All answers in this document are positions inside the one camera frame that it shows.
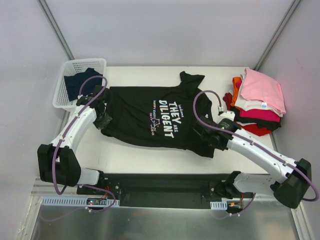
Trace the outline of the red t shirt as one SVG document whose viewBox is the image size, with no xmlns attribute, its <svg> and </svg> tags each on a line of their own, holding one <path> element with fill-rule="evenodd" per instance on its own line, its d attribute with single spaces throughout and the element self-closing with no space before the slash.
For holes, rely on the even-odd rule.
<svg viewBox="0 0 320 240">
<path fill-rule="evenodd" d="M 224 95 L 224 97 L 222 99 L 226 104 L 227 110 L 233 112 L 233 110 L 231 110 L 232 98 L 233 98 L 232 94 L 228 92 L 228 93 L 226 93 Z M 259 136 L 259 137 L 265 136 L 265 135 L 268 135 L 268 134 L 272 133 L 272 131 L 269 130 L 268 128 L 259 127 L 256 123 L 242 123 L 242 122 L 239 122 L 237 120 L 234 120 L 234 121 L 238 125 L 240 125 L 243 129 L 245 129 L 247 132 L 255 134 L 255 135 Z"/>
</svg>

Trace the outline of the magenta t shirt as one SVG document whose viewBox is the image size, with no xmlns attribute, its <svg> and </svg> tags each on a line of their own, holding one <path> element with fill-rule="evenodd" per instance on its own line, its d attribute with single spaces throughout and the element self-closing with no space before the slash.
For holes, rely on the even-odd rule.
<svg viewBox="0 0 320 240">
<path fill-rule="evenodd" d="M 265 109 L 243 110 L 243 109 L 241 109 L 239 112 L 239 116 L 243 117 L 243 118 L 259 119 L 259 120 L 270 121 L 270 122 L 277 122 L 277 123 L 281 122 L 281 117 L 272 110 L 265 110 Z"/>
</svg>

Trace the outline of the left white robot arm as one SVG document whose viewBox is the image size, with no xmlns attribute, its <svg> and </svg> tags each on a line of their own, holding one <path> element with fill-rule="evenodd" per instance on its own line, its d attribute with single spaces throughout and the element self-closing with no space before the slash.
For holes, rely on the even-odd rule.
<svg viewBox="0 0 320 240">
<path fill-rule="evenodd" d="M 88 185 L 96 195 L 105 191 L 106 182 L 100 179 L 103 173 L 81 167 L 76 151 L 89 127 L 95 126 L 102 130 L 111 122 L 107 107 L 112 98 L 108 88 L 96 86 L 94 93 L 82 96 L 77 101 L 73 116 L 61 133 L 51 143 L 39 146 L 37 159 L 43 182 L 68 187 Z"/>
</svg>

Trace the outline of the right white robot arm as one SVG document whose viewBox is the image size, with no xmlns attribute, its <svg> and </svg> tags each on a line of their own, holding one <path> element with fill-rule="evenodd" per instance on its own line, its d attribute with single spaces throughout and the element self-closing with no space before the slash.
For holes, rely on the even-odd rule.
<svg viewBox="0 0 320 240">
<path fill-rule="evenodd" d="M 241 193 L 274 196 L 282 205 L 295 209 L 312 185 L 312 166 L 304 158 L 287 157 L 254 139 L 231 119 L 219 123 L 202 116 L 196 117 L 194 131 L 214 149 L 231 150 L 246 157 L 266 174 L 233 171 L 227 179 L 216 185 L 214 191 L 231 199 Z"/>
</svg>

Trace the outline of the pink t shirt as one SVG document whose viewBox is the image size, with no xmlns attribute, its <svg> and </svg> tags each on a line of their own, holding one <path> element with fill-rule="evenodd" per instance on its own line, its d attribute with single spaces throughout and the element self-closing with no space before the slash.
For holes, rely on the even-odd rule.
<svg viewBox="0 0 320 240">
<path fill-rule="evenodd" d="M 246 68 L 241 84 L 240 96 L 247 102 L 258 101 L 259 106 L 266 104 L 280 115 L 286 113 L 285 101 L 281 85 L 273 78 Z"/>
</svg>

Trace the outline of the aluminium frame rail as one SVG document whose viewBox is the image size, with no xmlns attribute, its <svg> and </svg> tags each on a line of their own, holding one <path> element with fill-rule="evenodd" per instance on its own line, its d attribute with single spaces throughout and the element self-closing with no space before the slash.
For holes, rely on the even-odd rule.
<svg viewBox="0 0 320 240">
<path fill-rule="evenodd" d="M 58 195 L 52 183 L 43 182 L 39 177 L 35 179 L 34 185 L 31 190 L 32 196 L 49 196 L 49 197 L 102 197 L 104 195 L 101 191 L 96 191 L 94 189 L 89 190 L 84 188 L 83 190 L 88 191 L 88 193 L 78 194 L 78 187 L 68 186 L 62 195 Z"/>
</svg>

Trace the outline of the white t shirt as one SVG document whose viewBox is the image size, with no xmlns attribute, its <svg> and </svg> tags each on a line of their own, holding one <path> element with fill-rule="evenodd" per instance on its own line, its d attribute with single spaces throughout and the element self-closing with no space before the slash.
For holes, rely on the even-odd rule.
<svg viewBox="0 0 320 240">
<path fill-rule="evenodd" d="M 280 117 L 283 117 L 282 113 L 279 113 L 278 111 L 276 111 L 275 109 L 273 109 L 272 107 L 269 107 L 267 105 L 267 103 L 265 102 L 261 102 L 258 100 L 253 100 L 253 101 L 247 101 L 245 100 L 241 95 L 240 95 L 240 90 L 241 87 L 239 88 L 239 92 L 238 92 L 238 97 L 237 100 L 235 102 L 235 106 L 238 110 L 252 110 L 252 109 L 260 109 L 260 110 L 271 110 L 273 112 L 275 112 L 277 115 L 279 115 Z"/>
</svg>

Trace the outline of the navy blue t shirt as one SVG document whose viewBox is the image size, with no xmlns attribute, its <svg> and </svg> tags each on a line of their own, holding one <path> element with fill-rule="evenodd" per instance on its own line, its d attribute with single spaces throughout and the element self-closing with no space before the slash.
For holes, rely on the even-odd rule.
<svg viewBox="0 0 320 240">
<path fill-rule="evenodd" d="M 93 68 L 87 68 L 85 72 L 79 72 L 72 76 L 64 76 L 65 87 L 68 94 L 69 101 L 74 101 L 78 98 L 80 88 L 82 84 L 90 77 L 102 76 L 99 72 Z M 102 85 L 102 78 L 94 78 L 88 81 L 82 88 L 81 94 L 87 96 L 93 93 L 95 86 Z"/>
</svg>

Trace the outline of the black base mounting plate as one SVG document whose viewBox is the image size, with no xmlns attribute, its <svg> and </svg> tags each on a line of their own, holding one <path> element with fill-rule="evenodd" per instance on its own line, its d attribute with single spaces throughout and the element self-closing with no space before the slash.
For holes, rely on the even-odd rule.
<svg viewBox="0 0 320 240">
<path fill-rule="evenodd" d="M 78 195 L 115 197 L 122 207 L 209 209 L 224 199 L 228 174 L 105 173 L 96 189 L 77 188 Z"/>
</svg>

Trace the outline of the white plastic laundry basket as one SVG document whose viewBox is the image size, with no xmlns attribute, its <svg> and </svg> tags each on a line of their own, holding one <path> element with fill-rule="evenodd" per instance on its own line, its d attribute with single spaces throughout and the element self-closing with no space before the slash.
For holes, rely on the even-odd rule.
<svg viewBox="0 0 320 240">
<path fill-rule="evenodd" d="M 69 101 L 64 77 L 85 72 L 87 68 L 92 68 L 104 76 L 106 67 L 107 61 L 104 58 L 84 58 L 66 61 L 60 69 L 52 105 L 57 109 L 72 112 L 76 107 L 76 100 Z"/>
</svg>

